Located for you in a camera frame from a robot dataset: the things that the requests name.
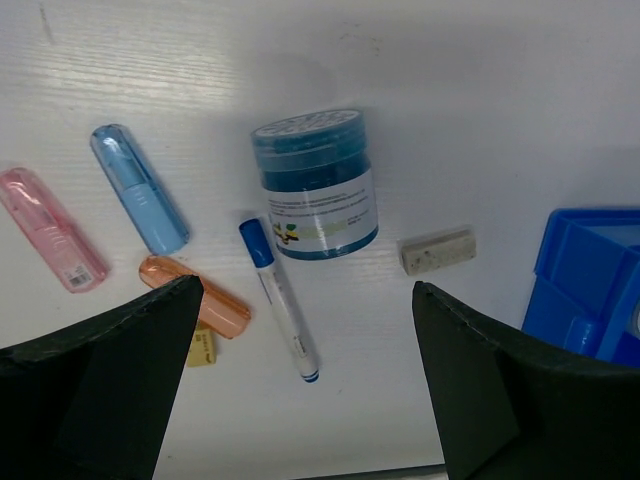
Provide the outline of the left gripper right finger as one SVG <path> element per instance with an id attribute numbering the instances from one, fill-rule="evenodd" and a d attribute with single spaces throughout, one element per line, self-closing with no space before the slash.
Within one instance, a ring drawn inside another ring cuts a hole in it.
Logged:
<path id="1" fill-rule="evenodd" d="M 639 372 L 546 344 L 419 282 L 412 312 L 452 479 L 635 479 Z"/>

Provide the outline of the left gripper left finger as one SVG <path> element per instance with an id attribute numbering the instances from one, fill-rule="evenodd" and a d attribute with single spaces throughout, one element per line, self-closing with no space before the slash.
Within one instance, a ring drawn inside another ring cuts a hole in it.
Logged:
<path id="1" fill-rule="evenodd" d="M 152 478 L 202 297 L 182 276 L 2 349 L 2 478 Z"/>

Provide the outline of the blue slime jar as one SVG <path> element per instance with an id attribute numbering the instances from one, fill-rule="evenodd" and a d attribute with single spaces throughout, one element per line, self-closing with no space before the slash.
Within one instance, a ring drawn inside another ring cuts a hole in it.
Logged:
<path id="1" fill-rule="evenodd" d="M 318 261 L 369 245 L 379 231 L 364 113 L 333 109 L 250 135 L 276 248 Z"/>
<path id="2" fill-rule="evenodd" d="M 636 305 L 631 315 L 627 331 L 636 338 L 640 338 L 640 304 Z"/>

